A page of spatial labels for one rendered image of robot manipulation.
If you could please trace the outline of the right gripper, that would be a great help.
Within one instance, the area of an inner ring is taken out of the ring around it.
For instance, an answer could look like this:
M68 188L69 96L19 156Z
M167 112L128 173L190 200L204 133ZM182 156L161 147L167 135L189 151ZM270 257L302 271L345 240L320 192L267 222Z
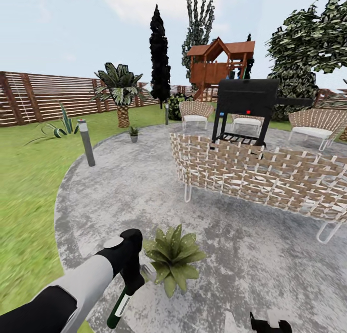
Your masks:
M250 316L252 330L257 333L292 333L291 325L285 320L278 321L279 329L276 329L271 328L267 321L256 320L251 311Z

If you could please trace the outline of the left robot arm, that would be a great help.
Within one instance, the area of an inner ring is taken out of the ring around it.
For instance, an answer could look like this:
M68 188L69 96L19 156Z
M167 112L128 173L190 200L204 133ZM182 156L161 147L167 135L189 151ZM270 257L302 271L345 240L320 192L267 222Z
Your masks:
M120 273L131 294L157 273L142 250L139 230L127 229L79 267L49 283L27 304L0 315L0 333L76 333L113 278Z

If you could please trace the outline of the insectifuge atomizer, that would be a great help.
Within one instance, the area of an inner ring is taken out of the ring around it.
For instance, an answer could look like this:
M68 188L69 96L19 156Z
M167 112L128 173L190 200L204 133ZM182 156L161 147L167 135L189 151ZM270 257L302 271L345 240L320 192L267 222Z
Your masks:
M123 315L123 312L124 312L125 308L127 307L131 297L132 297L132 294L130 292L129 287L126 284L126 286L123 289L117 303L115 304L111 314L109 315L109 317L107 319L107 326L110 329L114 329L117 326L118 321L121 318L121 316Z

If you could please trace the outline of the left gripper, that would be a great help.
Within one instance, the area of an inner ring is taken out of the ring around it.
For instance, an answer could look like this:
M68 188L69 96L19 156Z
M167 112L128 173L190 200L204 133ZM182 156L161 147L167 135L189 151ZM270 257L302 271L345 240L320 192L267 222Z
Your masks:
M125 284L129 287L131 294L134 294L137 289L145 284L145 280L139 271L139 262L132 267L124 267L120 271L120 274L122 275Z

